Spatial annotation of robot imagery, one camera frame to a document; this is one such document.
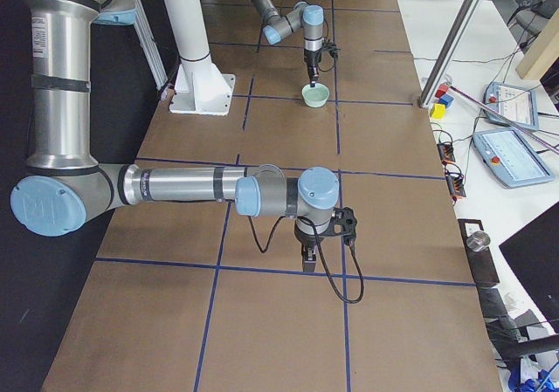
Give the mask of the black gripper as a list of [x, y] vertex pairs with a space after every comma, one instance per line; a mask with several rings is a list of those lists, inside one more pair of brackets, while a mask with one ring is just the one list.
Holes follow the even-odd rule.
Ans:
[[318, 51], [305, 49], [304, 60], [307, 66], [307, 75], [309, 76], [309, 86], [314, 87], [319, 82], [321, 49]]
[[314, 273], [316, 267], [316, 252], [323, 240], [323, 236], [315, 235], [313, 230], [308, 234], [301, 230], [297, 224], [294, 226], [294, 235], [301, 245], [302, 271]]

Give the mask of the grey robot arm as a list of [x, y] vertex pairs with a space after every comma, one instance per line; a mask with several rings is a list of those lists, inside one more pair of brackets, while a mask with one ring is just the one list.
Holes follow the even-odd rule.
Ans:
[[[319, 88], [324, 47], [320, 5], [298, 2], [285, 16], [271, 0], [249, 0], [273, 45], [303, 30], [304, 59], [311, 90]], [[261, 253], [268, 250], [277, 224], [296, 219], [304, 272], [314, 270], [316, 252], [328, 272], [321, 241], [349, 240], [342, 227], [349, 212], [336, 208], [339, 182], [314, 167], [288, 178], [273, 165], [256, 168], [139, 168], [98, 163], [90, 153], [91, 24], [133, 24], [135, 0], [24, 0], [31, 11], [35, 148], [26, 165], [31, 173], [10, 194], [16, 219], [28, 230], [56, 237], [125, 205], [142, 202], [232, 202], [248, 216]], [[200, 0], [164, 0], [178, 48], [173, 113], [227, 115], [235, 76], [212, 62]], [[252, 217], [279, 217], [266, 246], [258, 243]]]
[[270, 45], [275, 45], [303, 30], [304, 61], [309, 85], [316, 87], [320, 78], [321, 53], [324, 45], [324, 11], [320, 5], [298, 2], [291, 12], [280, 14], [272, 0], [250, 0], [261, 16], [263, 32]]

